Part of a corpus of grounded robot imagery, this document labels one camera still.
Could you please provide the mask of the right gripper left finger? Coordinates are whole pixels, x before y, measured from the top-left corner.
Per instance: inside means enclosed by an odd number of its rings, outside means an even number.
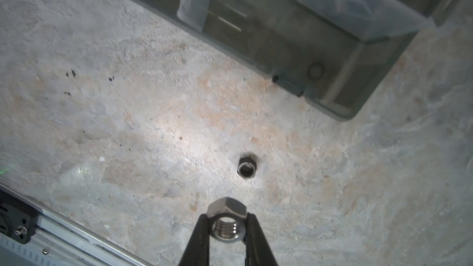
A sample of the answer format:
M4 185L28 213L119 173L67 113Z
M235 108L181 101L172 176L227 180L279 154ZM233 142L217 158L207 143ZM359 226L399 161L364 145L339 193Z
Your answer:
M199 216L178 266L209 266L209 220Z

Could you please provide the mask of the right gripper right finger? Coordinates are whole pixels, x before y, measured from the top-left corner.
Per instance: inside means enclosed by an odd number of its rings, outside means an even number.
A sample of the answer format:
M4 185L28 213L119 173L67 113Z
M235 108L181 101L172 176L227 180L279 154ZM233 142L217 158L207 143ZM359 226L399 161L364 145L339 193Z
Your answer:
M245 266L278 266L263 230L254 214L246 219Z

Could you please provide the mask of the silver hex nut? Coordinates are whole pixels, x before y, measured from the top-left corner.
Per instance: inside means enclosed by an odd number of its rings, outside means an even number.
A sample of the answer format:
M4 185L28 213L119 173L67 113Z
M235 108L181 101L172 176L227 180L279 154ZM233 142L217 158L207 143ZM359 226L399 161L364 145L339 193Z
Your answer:
M223 243L242 241L246 235L247 207L236 199L224 197L208 206L209 234Z

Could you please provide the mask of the grey compartment organizer box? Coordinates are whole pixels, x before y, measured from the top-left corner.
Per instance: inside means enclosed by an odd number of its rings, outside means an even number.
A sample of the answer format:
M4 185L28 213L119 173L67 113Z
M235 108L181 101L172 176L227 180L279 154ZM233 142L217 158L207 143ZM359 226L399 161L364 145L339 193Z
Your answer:
M459 0L133 0L335 119Z

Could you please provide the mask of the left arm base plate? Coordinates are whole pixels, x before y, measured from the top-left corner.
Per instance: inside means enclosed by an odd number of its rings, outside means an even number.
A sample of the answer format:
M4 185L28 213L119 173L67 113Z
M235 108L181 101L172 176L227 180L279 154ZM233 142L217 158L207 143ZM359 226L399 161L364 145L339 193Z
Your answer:
M1 191L1 233L20 244L27 244L35 234L39 211Z

